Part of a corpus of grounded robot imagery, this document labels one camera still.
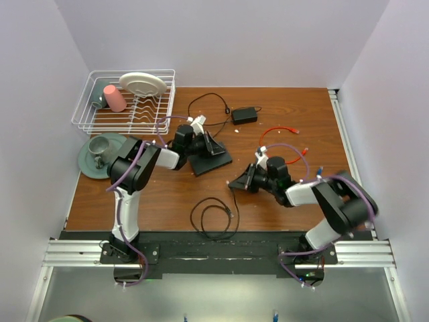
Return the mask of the black network switch box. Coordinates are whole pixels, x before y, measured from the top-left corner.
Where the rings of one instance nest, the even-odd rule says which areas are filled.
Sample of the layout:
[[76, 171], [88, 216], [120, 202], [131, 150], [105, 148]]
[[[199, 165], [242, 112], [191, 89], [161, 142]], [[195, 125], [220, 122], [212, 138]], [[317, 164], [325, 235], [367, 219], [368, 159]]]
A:
[[210, 171], [231, 164], [233, 159], [230, 153], [226, 151], [223, 154], [211, 156], [208, 158], [197, 155], [189, 156], [188, 161], [191, 165], [194, 175], [198, 177]]

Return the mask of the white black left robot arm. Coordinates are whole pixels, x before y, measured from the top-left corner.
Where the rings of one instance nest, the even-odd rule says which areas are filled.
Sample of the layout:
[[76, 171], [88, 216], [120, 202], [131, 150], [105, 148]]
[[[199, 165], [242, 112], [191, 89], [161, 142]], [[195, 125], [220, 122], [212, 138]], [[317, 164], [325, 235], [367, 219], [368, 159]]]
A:
[[197, 125], [182, 124], [171, 144], [159, 147], [133, 136], [129, 137], [108, 166], [115, 194], [115, 222], [109, 236], [110, 250], [124, 263], [139, 255], [138, 209], [140, 194], [156, 166], [179, 170], [190, 162], [195, 176], [228, 165], [232, 157], [225, 145]]

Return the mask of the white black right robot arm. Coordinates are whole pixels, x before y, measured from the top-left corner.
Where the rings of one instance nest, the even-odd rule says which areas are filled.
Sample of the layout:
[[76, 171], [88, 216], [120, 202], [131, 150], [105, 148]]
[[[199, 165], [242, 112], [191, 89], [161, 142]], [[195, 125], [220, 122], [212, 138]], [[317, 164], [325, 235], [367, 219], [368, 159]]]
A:
[[315, 263], [322, 251], [341, 237], [366, 221], [374, 221], [379, 212], [377, 203], [348, 172], [295, 181], [286, 161], [279, 156], [248, 165], [240, 176], [228, 183], [228, 187], [250, 193], [263, 189], [287, 208], [318, 205], [324, 219], [300, 237], [296, 251], [280, 254], [300, 257], [308, 264]]

